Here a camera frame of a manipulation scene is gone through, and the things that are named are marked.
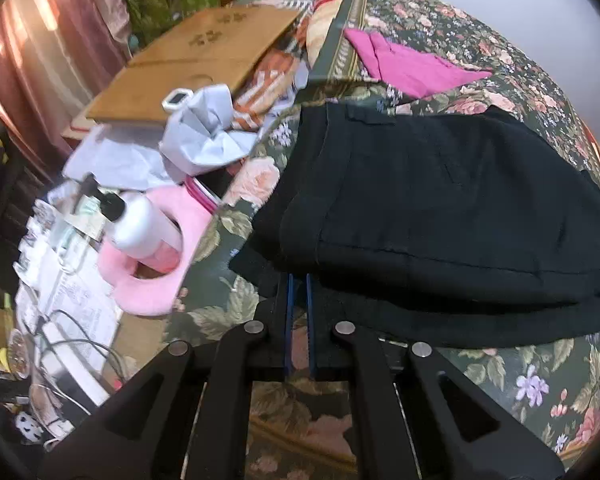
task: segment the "power strip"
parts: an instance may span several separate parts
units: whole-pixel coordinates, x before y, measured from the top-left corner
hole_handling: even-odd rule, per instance
[[[52,321],[42,326],[42,332],[50,343],[66,340],[58,326]],[[42,365],[55,378],[58,378],[62,372],[69,372],[69,375],[74,378],[80,389],[96,406],[100,406],[105,400],[109,399],[109,394],[76,355],[70,344],[54,346],[54,351],[43,357]]]

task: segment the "panda figure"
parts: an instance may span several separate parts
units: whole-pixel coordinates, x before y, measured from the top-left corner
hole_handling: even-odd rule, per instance
[[[20,412],[16,415],[16,428],[32,444],[40,444],[42,442],[45,430],[29,413]]]

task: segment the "green floral fabric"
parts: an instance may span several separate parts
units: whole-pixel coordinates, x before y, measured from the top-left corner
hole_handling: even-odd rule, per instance
[[[378,30],[392,41],[435,52],[469,69],[486,68],[493,75],[410,100],[368,78],[342,40],[344,23]],[[596,151],[551,78],[497,32],[437,0],[345,0],[314,67],[312,86],[299,99],[304,105],[345,100],[390,114],[470,114],[495,104],[543,136],[574,167],[589,171],[600,186]],[[227,264],[247,239],[251,218],[284,171],[296,142],[299,115],[296,106],[280,116],[235,177],[200,241],[174,304],[166,341],[217,340],[253,316],[257,290]],[[294,326],[294,373],[285,383],[254,385],[246,457],[250,478],[356,478],[346,386],[311,381],[306,349],[306,320],[299,314]],[[595,438],[600,428],[600,333],[522,348],[439,350],[566,465]]]

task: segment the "black cloth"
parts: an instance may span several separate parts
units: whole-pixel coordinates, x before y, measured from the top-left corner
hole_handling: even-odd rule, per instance
[[[254,250],[312,273],[314,301],[353,294],[338,296],[347,319],[395,336],[502,346],[600,329],[600,190],[496,107],[305,107],[232,262],[250,281],[264,268]]]

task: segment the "pillow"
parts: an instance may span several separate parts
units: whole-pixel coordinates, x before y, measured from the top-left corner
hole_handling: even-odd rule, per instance
[[[318,59],[320,49],[327,38],[331,22],[340,10],[342,0],[318,0],[314,15],[309,20],[306,31],[306,49],[309,55],[309,66],[313,67]]]

